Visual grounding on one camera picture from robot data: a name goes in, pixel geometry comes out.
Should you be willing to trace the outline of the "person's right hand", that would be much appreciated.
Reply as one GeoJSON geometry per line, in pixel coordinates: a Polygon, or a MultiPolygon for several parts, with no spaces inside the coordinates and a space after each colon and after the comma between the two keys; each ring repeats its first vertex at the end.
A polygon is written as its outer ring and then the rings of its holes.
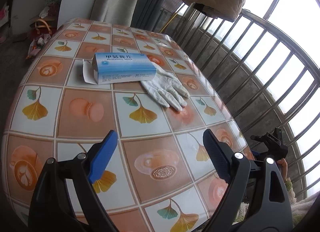
{"type": "Polygon", "coordinates": [[[281,176],[283,178],[283,181],[286,182],[288,167],[285,158],[281,158],[280,160],[278,160],[277,164],[281,167],[281,176]]]}

